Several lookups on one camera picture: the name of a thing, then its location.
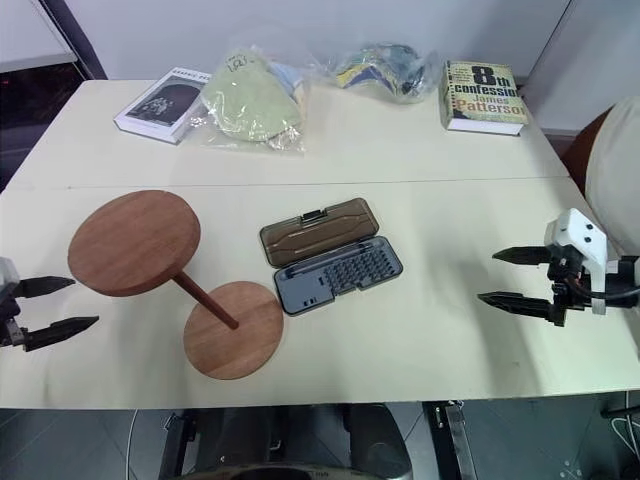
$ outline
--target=floor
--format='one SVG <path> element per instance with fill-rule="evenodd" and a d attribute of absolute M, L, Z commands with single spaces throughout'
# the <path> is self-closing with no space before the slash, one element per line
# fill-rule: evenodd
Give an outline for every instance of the floor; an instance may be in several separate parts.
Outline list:
<path fill-rule="evenodd" d="M 622 394 L 469 401 L 463 408 L 479 480 L 619 478 L 633 461 L 599 412 L 622 406 Z M 438 479 L 433 443 L 420 403 L 390 403 L 415 479 Z M 315 457 L 349 465 L 349 437 L 335 406 L 313 408 Z M 131 445 L 130 478 L 156 479 L 168 410 L 140 411 Z M 3 480 L 124 479 L 131 411 L 0 410 Z M 184 472 L 195 463 L 197 442 Z"/>

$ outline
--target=round wooden disk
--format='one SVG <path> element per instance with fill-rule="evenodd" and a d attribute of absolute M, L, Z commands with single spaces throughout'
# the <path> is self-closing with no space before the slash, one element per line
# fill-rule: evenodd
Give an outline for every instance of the round wooden disk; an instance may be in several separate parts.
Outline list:
<path fill-rule="evenodd" d="M 284 325 L 277 298 L 252 282 L 233 282 L 209 293 L 240 326 L 231 330 L 198 304 L 184 327 L 184 350 L 191 364 L 209 377 L 246 377 L 278 348 Z"/>
<path fill-rule="evenodd" d="M 69 268 L 96 292 L 137 295 L 176 276 L 199 241 L 198 217 L 182 198 L 162 190 L 129 193 L 80 225 L 69 245 Z"/>

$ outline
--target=table leg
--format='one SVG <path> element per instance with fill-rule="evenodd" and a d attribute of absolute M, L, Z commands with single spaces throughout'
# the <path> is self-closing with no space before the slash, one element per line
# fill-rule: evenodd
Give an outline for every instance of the table leg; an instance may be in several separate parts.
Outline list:
<path fill-rule="evenodd" d="M 204 290 L 202 290 L 196 282 L 193 281 L 189 275 L 184 272 L 178 273 L 173 280 L 180 285 L 180 287 L 186 291 L 189 295 L 195 298 L 200 305 L 205 307 L 216 317 L 218 317 L 227 327 L 235 330 L 240 324 L 229 315 L 224 308 L 216 303 Z"/>

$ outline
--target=plastic bag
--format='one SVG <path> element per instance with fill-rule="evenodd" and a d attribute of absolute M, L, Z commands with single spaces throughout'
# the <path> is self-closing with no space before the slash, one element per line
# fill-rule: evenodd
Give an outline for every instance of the plastic bag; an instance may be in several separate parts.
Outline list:
<path fill-rule="evenodd" d="M 339 62 L 333 69 L 340 88 L 357 89 L 366 95 L 395 103 L 424 100 L 439 83 L 442 65 L 435 51 L 426 57 L 407 45 L 369 44 Z"/>
<path fill-rule="evenodd" d="M 318 63 L 279 29 L 245 32 L 233 41 L 241 46 L 229 51 L 200 92 L 191 142 L 303 152 L 309 77 Z"/>

